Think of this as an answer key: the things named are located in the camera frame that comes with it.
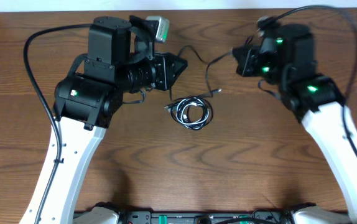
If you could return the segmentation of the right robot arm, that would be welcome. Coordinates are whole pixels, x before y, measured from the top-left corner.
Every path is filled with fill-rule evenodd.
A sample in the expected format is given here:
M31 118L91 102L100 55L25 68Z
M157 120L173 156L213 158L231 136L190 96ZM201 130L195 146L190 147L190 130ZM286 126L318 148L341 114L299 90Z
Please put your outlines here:
M321 149L345 198L347 213L305 203L291 210L290 223L357 223L357 129L335 82L317 71L314 37L303 24L282 25L275 17L257 22L260 45L248 40L232 50L242 77L278 86L273 94Z

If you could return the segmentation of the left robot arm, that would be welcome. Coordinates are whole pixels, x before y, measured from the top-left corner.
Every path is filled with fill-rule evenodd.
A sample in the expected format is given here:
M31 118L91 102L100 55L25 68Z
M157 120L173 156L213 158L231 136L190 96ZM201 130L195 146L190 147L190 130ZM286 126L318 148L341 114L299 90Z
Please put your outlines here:
M87 24L88 51L75 58L46 106L52 132L47 155L22 223L72 223L89 163L125 93L171 89L187 68L166 41L169 20L97 17Z

